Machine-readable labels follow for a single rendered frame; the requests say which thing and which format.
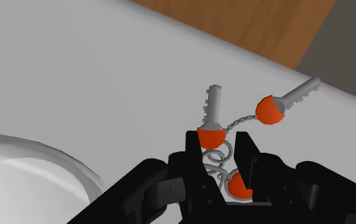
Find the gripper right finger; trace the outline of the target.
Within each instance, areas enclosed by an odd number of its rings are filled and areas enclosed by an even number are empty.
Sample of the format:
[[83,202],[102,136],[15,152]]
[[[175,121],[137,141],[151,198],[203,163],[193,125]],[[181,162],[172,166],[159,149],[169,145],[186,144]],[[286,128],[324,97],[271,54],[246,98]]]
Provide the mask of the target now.
[[234,161],[255,202],[270,202],[256,215],[268,224],[356,224],[356,183],[312,161],[289,167],[262,153],[247,132],[237,132]]

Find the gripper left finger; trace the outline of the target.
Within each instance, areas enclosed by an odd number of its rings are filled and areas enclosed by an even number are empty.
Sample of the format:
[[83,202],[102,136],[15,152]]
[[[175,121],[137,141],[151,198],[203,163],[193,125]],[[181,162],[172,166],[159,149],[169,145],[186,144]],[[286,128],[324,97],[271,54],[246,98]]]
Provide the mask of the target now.
[[182,220],[174,224],[225,224],[228,207],[215,179],[203,165],[197,132],[188,131],[185,151],[168,161],[140,162],[68,224],[151,224],[178,203]]

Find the orange-headed silver key bunch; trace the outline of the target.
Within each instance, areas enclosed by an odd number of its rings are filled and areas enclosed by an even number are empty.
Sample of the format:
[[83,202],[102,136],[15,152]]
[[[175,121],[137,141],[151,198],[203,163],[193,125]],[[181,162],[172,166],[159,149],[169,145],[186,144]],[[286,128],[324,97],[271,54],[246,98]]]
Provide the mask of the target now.
[[280,122],[285,117],[286,110],[290,109],[295,103],[303,101],[305,97],[309,96],[310,92],[318,90],[320,86],[321,79],[314,76],[283,97],[269,95],[257,104],[254,115],[238,118],[226,128],[218,123],[222,87],[219,85],[209,86],[206,90],[208,98],[203,107],[205,116],[203,124],[197,128],[197,134],[200,146],[205,149],[202,152],[203,157],[207,157],[217,164],[205,164],[204,166],[209,175],[217,175],[220,180],[219,189],[224,189],[227,195],[234,200],[252,201],[252,191],[244,184],[239,171],[235,169],[227,172],[224,169],[224,164],[233,154],[232,144],[225,139],[226,135],[235,126],[249,120],[258,120],[264,125],[274,125]]

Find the white round bowl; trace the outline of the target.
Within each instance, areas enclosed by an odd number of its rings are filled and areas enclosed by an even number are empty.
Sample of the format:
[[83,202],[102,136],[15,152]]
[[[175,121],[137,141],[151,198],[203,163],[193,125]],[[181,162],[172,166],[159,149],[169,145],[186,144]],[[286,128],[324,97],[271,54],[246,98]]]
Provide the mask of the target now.
[[106,189],[67,153],[0,134],[0,224],[68,224]]

